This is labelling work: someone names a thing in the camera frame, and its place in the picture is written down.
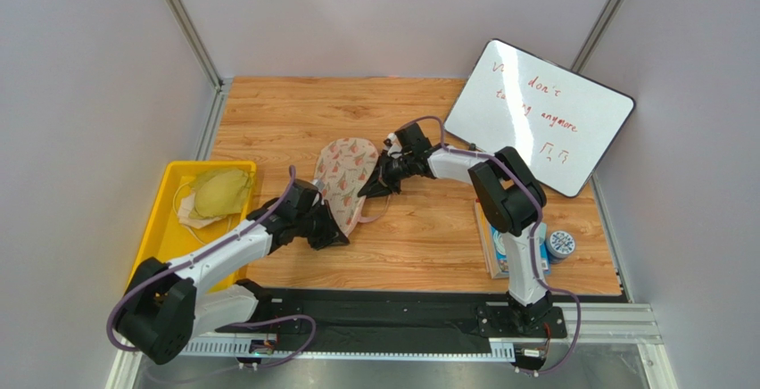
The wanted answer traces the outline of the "floral mesh laundry bag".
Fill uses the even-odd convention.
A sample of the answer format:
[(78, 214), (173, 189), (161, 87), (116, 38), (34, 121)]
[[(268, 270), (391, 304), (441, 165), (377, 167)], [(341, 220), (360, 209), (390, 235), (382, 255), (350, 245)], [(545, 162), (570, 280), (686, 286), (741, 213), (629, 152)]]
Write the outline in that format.
[(342, 233), (349, 236), (358, 224), (380, 219), (391, 198), (385, 197), (384, 208), (377, 215), (363, 216), (366, 197), (359, 197), (378, 162), (379, 152), (369, 140), (359, 137), (336, 139), (322, 148), (317, 158), (314, 181), (328, 202)]

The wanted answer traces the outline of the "beige bra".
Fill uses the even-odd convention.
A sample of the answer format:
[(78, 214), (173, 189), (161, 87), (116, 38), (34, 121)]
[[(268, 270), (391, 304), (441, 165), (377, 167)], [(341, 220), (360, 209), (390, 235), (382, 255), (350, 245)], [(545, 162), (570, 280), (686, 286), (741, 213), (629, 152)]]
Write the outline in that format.
[(178, 222), (188, 228), (201, 229), (223, 220), (226, 216), (217, 217), (202, 217), (195, 211), (195, 193), (189, 194), (179, 202), (179, 206), (176, 209)]

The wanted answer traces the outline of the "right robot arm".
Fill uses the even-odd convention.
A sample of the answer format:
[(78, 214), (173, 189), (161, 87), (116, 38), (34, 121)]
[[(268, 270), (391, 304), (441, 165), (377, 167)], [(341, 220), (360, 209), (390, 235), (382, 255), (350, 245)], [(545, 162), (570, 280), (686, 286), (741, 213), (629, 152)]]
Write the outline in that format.
[(537, 232), (546, 195), (518, 151), (496, 153), (434, 145), (414, 120), (389, 135), (378, 163), (359, 196), (396, 195), (401, 182), (415, 176), (456, 180), (470, 185), (483, 215), (502, 237), (508, 261), (508, 304), (518, 326), (544, 318), (551, 294), (539, 263)]

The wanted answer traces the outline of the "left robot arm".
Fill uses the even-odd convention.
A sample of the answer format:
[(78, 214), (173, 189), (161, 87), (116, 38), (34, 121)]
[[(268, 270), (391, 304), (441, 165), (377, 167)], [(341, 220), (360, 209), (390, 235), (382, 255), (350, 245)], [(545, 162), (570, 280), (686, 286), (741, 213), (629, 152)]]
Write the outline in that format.
[(217, 283), (296, 238), (316, 250), (348, 244), (323, 185), (293, 179), (280, 197), (197, 251), (168, 262), (142, 261), (107, 319), (110, 342), (163, 365), (197, 336), (249, 321), (264, 301), (261, 287), (239, 280), (216, 292)]

